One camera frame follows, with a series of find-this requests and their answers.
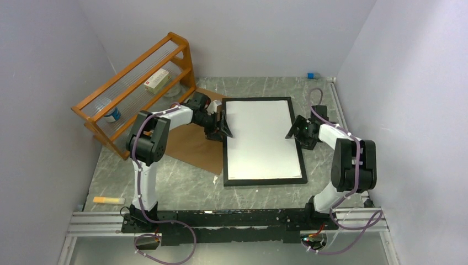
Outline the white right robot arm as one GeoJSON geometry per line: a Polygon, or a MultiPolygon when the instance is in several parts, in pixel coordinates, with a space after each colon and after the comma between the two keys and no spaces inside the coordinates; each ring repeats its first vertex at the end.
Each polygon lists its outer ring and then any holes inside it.
{"type": "Polygon", "coordinates": [[[304,213],[304,224],[317,229],[325,221],[325,213],[355,193],[376,186],[376,144],[354,136],[339,123],[329,121],[325,105],[313,105],[311,116],[296,116],[286,139],[295,139],[302,149],[313,150],[326,144],[333,150],[330,182],[312,197],[312,209],[304,213]]]}

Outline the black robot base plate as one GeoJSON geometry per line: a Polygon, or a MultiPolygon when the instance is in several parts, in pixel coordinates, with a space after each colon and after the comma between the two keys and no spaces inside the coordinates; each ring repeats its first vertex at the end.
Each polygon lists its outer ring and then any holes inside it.
{"type": "Polygon", "coordinates": [[[157,213],[158,223],[136,220],[126,213],[121,232],[157,234],[162,246],[196,243],[298,243],[318,231],[337,230],[328,214],[308,203],[304,208],[246,210],[178,210],[157,213]]]}

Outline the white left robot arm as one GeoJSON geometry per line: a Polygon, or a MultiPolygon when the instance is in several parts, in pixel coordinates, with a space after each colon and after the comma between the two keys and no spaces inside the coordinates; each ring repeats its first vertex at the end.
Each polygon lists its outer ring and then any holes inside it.
{"type": "Polygon", "coordinates": [[[159,112],[145,110],[137,118],[129,133],[126,149],[134,167],[134,196],[129,207],[130,216],[144,232],[153,231],[158,224],[156,171],[163,157],[169,132],[182,125],[195,124],[204,129],[207,139],[222,141],[233,134],[228,127],[225,111],[218,111],[220,102],[212,101],[204,93],[196,92],[183,103],[159,112]]]}

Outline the brown backing board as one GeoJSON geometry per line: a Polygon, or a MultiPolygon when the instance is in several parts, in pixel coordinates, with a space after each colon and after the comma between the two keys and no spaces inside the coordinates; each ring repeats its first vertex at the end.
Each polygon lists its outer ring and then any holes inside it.
{"type": "MultiPolygon", "coordinates": [[[[224,98],[223,95],[201,88],[195,92],[206,94],[211,101],[222,101],[224,98]]],[[[193,111],[185,105],[179,107],[180,109],[164,115],[170,120],[165,154],[213,174],[220,174],[223,169],[225,138],[222,142],[208,140],[204,128],[191,123],[193,111]]]]}

